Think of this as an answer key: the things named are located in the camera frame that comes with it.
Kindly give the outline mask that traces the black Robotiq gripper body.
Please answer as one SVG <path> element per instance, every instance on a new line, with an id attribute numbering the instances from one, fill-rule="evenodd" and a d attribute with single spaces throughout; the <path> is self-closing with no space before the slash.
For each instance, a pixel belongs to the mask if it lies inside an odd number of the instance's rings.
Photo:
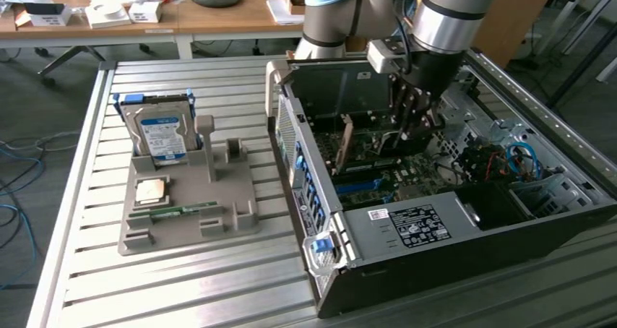
<path id="1" fill-rule="evenodd" d="M 435 51 L 415 51 L 409 54 L 412 70 L 404 76 L 408 86 L 405 100 L 412 96 L 415 88 L 429 92 L 439 98 L 453 82 L 464 61 L 464 52 L 448 54 Z"/>

